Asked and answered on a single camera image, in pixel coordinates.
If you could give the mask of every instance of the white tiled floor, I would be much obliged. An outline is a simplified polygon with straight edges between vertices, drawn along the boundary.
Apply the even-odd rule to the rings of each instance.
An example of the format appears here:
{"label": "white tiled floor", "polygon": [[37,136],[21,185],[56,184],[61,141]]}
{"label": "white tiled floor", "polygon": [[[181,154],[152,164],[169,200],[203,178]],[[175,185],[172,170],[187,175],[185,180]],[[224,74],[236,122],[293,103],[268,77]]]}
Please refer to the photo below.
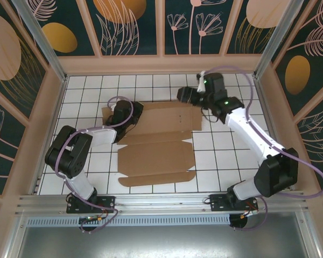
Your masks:
{"label": "white tiled floor", "polygon": [[[244,76],[224,74],[229,96],[236,96],[247,105],[250,88]],[[54,135],[65,125],[78,129],[102,124],[102,107],[117,95],[136,101],[170,101],[184,86],[196,87],[195,74],[73,76],[69,79]],[[261,105],[254,89],[250,113],[262,129],[267,130]],[[255,175],[258,164],[254,154],[239,136],[220,121],[210,123],[203,117],[202,131],[194,131],[189,142],[194,145],[196,177],[184,183],[124,187],[118,178],[117,151],[122,146],[107,144],[92,148],[84,170],[100,194],[143,194],[168,192],[226,191],[241,180]],[[68,194],[63,181],[46,167],[39,194]]]}

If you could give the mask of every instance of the cardboard box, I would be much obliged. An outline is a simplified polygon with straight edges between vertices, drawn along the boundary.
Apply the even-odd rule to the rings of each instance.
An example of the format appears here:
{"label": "cardboard box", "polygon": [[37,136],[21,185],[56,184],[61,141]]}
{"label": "cardboard box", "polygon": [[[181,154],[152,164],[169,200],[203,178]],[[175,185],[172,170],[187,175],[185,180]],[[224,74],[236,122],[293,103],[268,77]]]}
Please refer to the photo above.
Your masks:
{"label": "cardboard box", "polygon": [[[138,124],[118,143],[118,181],[126,187],[192,180],[196,171],[193,145],[183,140],[201,131],[200,108],[180,102],[143,103]],[[102,109],[103,121],[111,114]]]}

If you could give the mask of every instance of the cardboard sheet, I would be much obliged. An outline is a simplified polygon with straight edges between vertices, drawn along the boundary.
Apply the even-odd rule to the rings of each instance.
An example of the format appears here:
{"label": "cardboard sheet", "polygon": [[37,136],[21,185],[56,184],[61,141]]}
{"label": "cardboard sheet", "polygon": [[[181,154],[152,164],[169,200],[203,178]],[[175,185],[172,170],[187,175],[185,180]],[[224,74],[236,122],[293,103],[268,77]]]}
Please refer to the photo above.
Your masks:
{"label": "cardboard sheet", "polygon": [[[103,121],[111,114],[103,108]],[[144,103],[138,124],[118,143],[119,178],[126,186],[165,184],[192,180],[196,172],[193,145],[183,140],[201,130],[202,115],[197,107],[179,102]]]}

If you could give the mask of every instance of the black mounting plate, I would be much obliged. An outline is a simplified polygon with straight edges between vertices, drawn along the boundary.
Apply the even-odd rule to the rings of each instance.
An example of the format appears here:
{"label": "black mounting plate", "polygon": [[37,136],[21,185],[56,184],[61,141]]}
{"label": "black mounting plate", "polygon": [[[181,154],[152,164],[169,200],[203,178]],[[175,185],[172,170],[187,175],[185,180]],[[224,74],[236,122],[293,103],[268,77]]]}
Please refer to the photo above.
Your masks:
{"label": "black mounting plate", "polygon": [[228,201],[226,201],[226,194],[210,195],[209,204],[212,211],[241,211],[242,213],[246,210],[250,210],[251,207],[248,205],[251,204],[255,209],[258,210],[257,201],[255,198],[251,197],[249,199],[243,200],[235,204],[235,207],[232,207]]}
{"label": "black mounting plate", "polygon": [[[97,205],[109,208],[115,208],[115,196],[97,196]],[[103,211],[83,203],[73,195],[69,196],[67,204],[67,214],[84,214],[84,213],[102,213]]]}

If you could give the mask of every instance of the perforated metal strip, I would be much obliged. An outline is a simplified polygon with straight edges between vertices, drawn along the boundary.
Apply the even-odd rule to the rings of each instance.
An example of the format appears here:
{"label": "perforated metal strip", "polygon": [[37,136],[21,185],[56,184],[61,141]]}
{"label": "perforated metal strip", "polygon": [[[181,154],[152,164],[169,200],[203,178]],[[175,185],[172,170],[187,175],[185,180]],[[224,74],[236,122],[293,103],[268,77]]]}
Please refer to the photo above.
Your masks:
{"label": "perforated metal strip", "polygon": [[[26,227],[79,227],[80,217],[31,217]],[[92,221],[84,226],[102,225],[107,219]],[[119,216],[108,226],[180,226],[230,224],[229,214]]]}

